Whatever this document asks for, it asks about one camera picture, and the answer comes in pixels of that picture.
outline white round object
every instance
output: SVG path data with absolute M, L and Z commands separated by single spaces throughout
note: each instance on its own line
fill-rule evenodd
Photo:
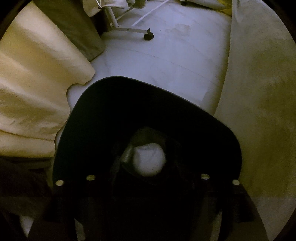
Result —
M 158 174 L 165 162 L 165 153 L 156 143 L 134 148 L 133 166 L 136 172 L 144 177 Z
M 64 182 L 63 180 L 58 180 L 58 181 L 56 181 L 56 185 L 59 186 L 59 187 L 60 187 L 60 186 L 63 186 L 64 183 L 65 183 L 65 182 Z
M 208 174 L 201 174 L 200 178 L 203 180 L 208 180 L 208 179 L 210 179 L 210 176 Z
M 88 175 L 88 176 L 86 177 L 86 179 L 87 179 L 88 181 L 93 181 L 93 180 L 96 179 L 96 176 L 95 176 L 95 175 Z
M 235 185 L 235 186 L 239 186 L 240 185 L 240 182 L 239 180 L 232 180 L 232 184 Z

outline dark fabric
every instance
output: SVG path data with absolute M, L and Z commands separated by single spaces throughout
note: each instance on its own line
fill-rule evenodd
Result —
M 26 158 L 10 156 L 0 156 L 0 158 L 10 161 L 13 164 L 16 164 L 19 167 L 27 170 L 44 169 L 51 167 L 51 158 Z
M 20 226 L 20 218 L 14 214 L 9 214 L 3 210 L 0 210 L 0 233 L 2 240 L 27 240 Z
M 18 216 L 41 216 L 51 198 L 44 176 L 0 158 L 0 207 Z
M 68 235 L 67 227 L 63 223 L 35 220 L 29 232 L 28 241 L 73 241 Z
M 104 42 L 79 0 L 34 0 L 34 3 L 89 61 L 105 50 Z
M 98 34 L 101 36 L 105 32 L 110 31 L 110 25 L 106 11 L 99 11 L 97 14 L 91 17 Z

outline floor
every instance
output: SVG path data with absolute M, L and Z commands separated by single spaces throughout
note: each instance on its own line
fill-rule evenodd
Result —
M 131 26 L 162 1 L 150 0 L 118 23 Z M 119 15 L 122 10 L 114 12 Z M 69 88 L 70 107 L 92 83 L 120 75 L 166 89 L 214 114 L 227 69 L 230 23 L 231 18 L 223 13 L 171 0 L 136 25 L 151 29 L 155 36 L 151 41 L 139 33 L 104 33 L 106 50 L 91 63 L 96 74 L 86 85 Z

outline caster wheel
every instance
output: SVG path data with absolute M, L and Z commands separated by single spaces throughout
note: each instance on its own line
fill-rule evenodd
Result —
M 154 38 L 154 34 L 150 32 L 150 29 L 148 29 L 147 32 L 147 34 L 144 34 L 144 39 L 149 41 Z

